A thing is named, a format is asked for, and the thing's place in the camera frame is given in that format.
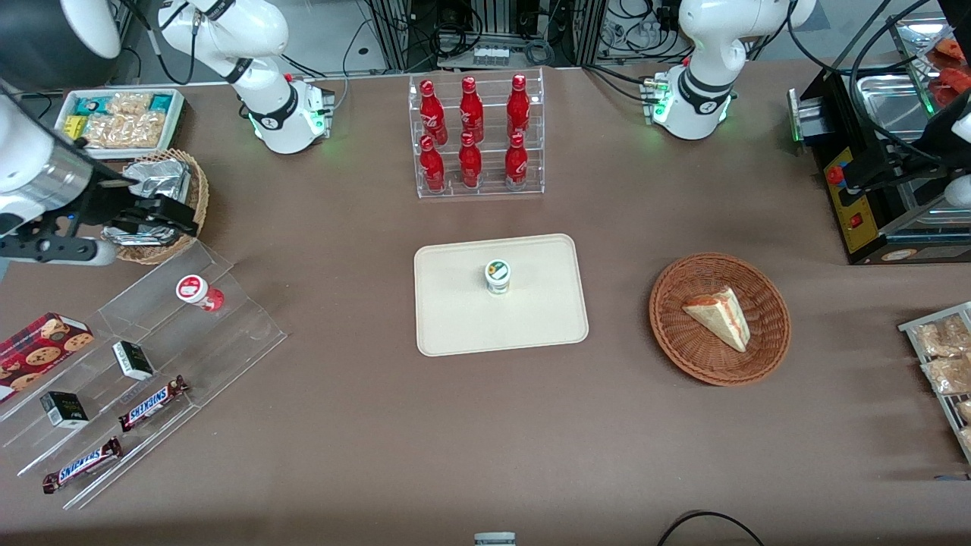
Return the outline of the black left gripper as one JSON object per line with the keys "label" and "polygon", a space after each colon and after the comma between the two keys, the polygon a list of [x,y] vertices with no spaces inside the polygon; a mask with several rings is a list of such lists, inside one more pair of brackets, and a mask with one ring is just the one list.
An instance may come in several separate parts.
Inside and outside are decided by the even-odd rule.
{"label": "black left gripper", "polygon": [[885,141],[876,141],[855,155],[844,167],[848,190],[877,190],[912,180],[950,177],[950,169],[916,155],[901,152]]}

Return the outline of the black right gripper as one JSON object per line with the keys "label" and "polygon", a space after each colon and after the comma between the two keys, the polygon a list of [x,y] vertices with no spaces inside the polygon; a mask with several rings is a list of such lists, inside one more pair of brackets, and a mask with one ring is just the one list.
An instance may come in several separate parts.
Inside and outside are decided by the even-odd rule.
{"label": "black right gripper", "polygon": [[68,237],[74,237],[78,224],[108,225],[112,238],[196,237],[198,225],[178,224],[172,220],[192,220],[193,209],[167,196],[141,198],[130,190],[136,183],[107,166],[84,165],[61,175],[58,182],[80,183],[80,192],[34,220],[34,232],[45,237],[58,234],[58,221],[68,218]]}

